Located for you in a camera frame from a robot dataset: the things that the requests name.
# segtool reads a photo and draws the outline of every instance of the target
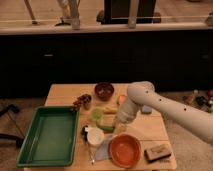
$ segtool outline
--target brown bowl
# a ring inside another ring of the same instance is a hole
[[[141,145],[131,135],[121,134],[112,139],[109,152],[112,161],[122,168],[134,167],[141,157]]]
[[[114,87],[108,82],[101,82],[95,86],[95,94],[102,101],[109,100],[113,93]]]

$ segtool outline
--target green tray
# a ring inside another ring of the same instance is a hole
[[[73,162],[78,112],[39,107],[24,139],[18,167],[69,166]]]

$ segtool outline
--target bowl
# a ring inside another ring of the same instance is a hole
[[[114,137],[109,145],[113,163],[122,168],[134,167],[141,157],[141,145],[138,139],[128,134]]]
[[[87,134],[87,140],[93,147],[98,147],[104,140],[104,132],[99,128],[91,128]]]
[[[102,101],[109,100],[113,93],[114,87],[108,82],[101,82],[95,86],[95,94]]]

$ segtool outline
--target black cabinet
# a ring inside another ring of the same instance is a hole
[[[148,80],[159,91],[213,87],[213,30],[0,36],[0,97],[53,83]]]

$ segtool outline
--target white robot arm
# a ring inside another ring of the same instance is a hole
[[[119,107],[117,119],[130,123],[142,105],[150,106],[213,146],[213,116],[191,106],[162,97],[150,82],[135,82],[127,88],[127,100]]]

